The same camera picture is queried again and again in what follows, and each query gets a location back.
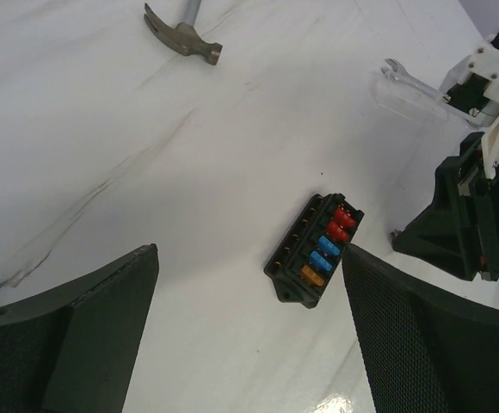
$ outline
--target table surface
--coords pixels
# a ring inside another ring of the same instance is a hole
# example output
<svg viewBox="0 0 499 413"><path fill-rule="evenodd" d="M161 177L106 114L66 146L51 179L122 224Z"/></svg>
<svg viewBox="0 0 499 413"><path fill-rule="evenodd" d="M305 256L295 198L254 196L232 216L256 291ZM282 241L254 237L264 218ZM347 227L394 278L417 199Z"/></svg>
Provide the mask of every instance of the table surface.
<svg viewBox="0 0 499 413"><path fill-rule="evenodd" d="M151 7L176 22L176 3ZM314 310L279 303L262 273L316 192L365 211L361 247L499 308L499 282L456 280L386 236L459 137L382 106L379 67L440 84L480 40L457 0L205 1L216 67L142 15L133 0L0 0L0 261L65 229L0 305L156 243L126 413L373 411L342 271Z"/></svg>

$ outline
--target fuse box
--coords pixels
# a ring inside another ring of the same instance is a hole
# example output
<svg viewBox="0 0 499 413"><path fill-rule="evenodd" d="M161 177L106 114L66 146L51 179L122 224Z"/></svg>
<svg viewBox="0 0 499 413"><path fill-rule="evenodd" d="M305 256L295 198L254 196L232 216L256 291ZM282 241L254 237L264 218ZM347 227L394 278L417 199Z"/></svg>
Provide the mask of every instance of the fuse box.
<svg viewBox="0 0 499 413"><path fill-rule="evenodd" d="M315 194L265 266L278 300L314 308L364 213L342 194Z"/></svg>

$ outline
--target metal part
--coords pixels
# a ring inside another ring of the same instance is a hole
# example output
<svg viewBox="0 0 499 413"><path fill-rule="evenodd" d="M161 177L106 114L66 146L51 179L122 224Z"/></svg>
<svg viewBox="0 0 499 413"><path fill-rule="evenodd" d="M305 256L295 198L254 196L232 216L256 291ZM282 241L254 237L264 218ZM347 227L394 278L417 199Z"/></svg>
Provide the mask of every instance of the metal part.
<svg viewBox="0 0 499 413"><path fill-rule="evenodd" d="M481 274L481 280L483 281L492 281L492 275L486 271L479 272Z"/></svg>
<svg viewBox="0 0 499 413"><path fill-rule="evenodd" d="M434 87L429 86L428 84L410 75L404 66L395 59L386 59L385 62L390 67L382 67L381 71L386 77L391 79L392 82L404 83L411 88L416 89L420 93L439 103L447 112L462 118L472 126L490 126L499 114L499 111L496 111L499 105L495 102L490 102L489 105L483 109L483 111L475 109L473 112L470 111L469 114L464 113L448 104L451 101L451 97L446 93L447 88L441 87L441 89L437 90ZM460 62L459 65L467 67L468 64L466 62L467 59Z"/></svg>
<svg viewBox="0 0 499 413"><path fill-rule="evenodd" d="M420 79L413 77L410 75L404 66L396 61L395 59L386 59L385 62L391 67L391 68L382 68L381 71L386 75L388 72L391 72L391 77L399 82L404 82L410 86L412 86L414 89L419 90L422 92L424 95L431 97L432 99L441 99L442 94L439 90L429 86L428 84L422 82Z"/></svg>
<svg viewBox="0 0 499 413"><path fill-rule="evenodd" d="M395 230L395 231L391 231L389 233L389 243L391 244L391 247L393 245L393 243L395 242L395 238L397 238L399 235L401 235L403 232L400 231L400 230Z"/></svg>
<svg viewBox="0 0 499 413"><path fill-rule="evenodd" d="M206 43L194 30L194 22L200 9L201 0L189 0L183 21L172 28L165 24L145 4L145 22L148 28L162 43L183 56L199 54L210 65L216 65L223 46L219 43Z"/></svg>

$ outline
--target clear plastic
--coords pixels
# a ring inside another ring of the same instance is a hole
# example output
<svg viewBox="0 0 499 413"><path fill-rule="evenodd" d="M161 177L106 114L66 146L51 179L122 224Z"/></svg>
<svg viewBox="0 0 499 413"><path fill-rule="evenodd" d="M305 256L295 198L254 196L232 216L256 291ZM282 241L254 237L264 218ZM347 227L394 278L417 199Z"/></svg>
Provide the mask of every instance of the clear plastic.
<svg viewBox="0 0 499 413"><path fill-rule="evenodd" d="M382 208L385 229L391 232L402 230L431 203L435 170L445 158L457 155L460 142L477 128L449 113L433 94L400 82L389 71L374 74L373 98L397 119L399 130L408 131L397 139L385 137L393 139L403 152L396 181Z"/></svg>

